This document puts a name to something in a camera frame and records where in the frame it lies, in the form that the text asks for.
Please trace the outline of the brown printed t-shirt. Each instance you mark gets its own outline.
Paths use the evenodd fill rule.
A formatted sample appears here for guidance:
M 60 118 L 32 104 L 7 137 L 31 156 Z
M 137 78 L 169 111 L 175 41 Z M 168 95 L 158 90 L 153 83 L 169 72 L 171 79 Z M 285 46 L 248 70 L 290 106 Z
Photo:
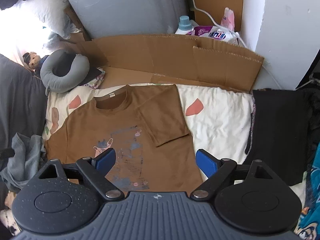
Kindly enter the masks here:
M 106 178 L 121 191 L 191 192 L 202 183 L 175 85 L 125 86 L 74 110 L 45 143 L 50 159 L 74 163 L 110 148 Z

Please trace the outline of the blue-grey sweater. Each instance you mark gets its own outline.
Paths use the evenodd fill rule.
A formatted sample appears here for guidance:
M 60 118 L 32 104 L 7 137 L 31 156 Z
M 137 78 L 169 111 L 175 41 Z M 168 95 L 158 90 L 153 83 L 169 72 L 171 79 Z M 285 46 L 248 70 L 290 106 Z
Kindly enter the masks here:
M 47 162 L 44 140 L 39 135 L 27 137 L 16 133 L 11 141 L 14 156 L 1 170 L 1 179 L 11 192 L 18 193 Z

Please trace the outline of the blue cartoon print fabric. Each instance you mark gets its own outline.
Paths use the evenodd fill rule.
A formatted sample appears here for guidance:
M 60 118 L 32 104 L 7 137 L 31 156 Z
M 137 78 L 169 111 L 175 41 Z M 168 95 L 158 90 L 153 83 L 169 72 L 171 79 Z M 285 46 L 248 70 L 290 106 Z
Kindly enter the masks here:
M 300 239 L 319 239 L 319 145 L 306 175 L 306 199 L 295 234 Z

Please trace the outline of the black folded garment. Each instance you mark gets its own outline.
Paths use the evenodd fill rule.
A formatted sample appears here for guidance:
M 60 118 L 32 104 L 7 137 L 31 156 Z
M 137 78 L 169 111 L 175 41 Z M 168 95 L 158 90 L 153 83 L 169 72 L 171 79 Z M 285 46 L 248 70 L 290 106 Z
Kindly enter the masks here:
M 244 164 L 266 163 L 289 186 L 302 182 L 319 143 L 319 89 L 254 90 Z

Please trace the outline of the dark grey blanket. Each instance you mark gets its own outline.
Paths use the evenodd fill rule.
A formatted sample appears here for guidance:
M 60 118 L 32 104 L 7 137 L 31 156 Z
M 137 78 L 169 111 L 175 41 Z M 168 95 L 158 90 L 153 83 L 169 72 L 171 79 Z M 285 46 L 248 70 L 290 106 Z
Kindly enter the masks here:
M 42 81 L 1 55 L 1 149 L 16 133 L 41 135 L 46 122 L 47 96 Z

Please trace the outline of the grey neck pillow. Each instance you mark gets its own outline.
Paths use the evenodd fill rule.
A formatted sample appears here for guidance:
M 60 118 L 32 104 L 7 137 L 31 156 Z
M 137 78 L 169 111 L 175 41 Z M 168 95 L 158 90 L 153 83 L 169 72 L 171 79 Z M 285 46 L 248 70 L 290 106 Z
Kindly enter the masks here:
M 40 77 L 49 92 L 64 93 L 78 86 L 89 72 L 89 60 L 81 54 L 59 49 L 51 53 L 42 64 Z

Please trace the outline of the small plush doll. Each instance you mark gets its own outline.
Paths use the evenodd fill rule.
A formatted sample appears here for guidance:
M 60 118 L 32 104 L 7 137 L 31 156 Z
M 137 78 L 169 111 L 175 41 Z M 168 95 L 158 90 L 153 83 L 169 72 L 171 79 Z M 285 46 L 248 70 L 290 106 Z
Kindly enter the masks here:
M 34 73 L 39 72 L 44 61 L 47 59 L 48 55 L 40 57 L 35 52 L 29 52 L 23 54 L 23 62 L 27 65 L 28 69 Z

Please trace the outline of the brown cardboard sheet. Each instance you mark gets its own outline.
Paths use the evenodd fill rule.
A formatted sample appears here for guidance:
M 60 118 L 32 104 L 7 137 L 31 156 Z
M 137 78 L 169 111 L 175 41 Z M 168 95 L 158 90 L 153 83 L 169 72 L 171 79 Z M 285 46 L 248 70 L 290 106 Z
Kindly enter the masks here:
M 62 45 L 106 70 L 104 88 L 150 82 L 249 92 L 263 65 L 264 58 L 251 50 L 207 37 L 151 34 L 90 40 L 74 10 L 65 12 L 81 33 Z

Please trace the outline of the purple white detergent bag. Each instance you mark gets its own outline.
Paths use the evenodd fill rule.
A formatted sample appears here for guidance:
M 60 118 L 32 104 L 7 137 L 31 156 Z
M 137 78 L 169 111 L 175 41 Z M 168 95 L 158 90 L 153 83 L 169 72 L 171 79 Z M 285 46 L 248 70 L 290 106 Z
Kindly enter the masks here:
M 193 36 L 208 37 L 215 40 L 238 45 L 238 38 L 230 31 L 225 31 L 217 26 L 197 26 L 190 33 Z

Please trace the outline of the white pillow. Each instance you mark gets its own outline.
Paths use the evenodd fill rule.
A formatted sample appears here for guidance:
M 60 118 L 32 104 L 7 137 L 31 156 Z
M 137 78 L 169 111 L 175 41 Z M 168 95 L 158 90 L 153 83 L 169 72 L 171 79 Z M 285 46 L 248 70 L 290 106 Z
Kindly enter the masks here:
M 17 2 L 9 9 L 1 11 L 1 20 L 12 25 L 13 23 L 35 23 L 56 33 L 63 39 L 70 38 L 72 22 L 65 13 L 70 6 L 68 0 L 26 0 Z

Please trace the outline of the teal cap detergent bottle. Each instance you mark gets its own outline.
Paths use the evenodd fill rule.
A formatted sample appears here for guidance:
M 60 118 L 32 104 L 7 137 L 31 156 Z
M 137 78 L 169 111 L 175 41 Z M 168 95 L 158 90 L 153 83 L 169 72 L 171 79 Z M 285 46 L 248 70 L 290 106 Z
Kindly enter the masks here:
M 194 23 L 188 16 L 180 16 L 178 28 L 175 31 L 177 35 L 186 35 L 187 33 L 193 31 Z

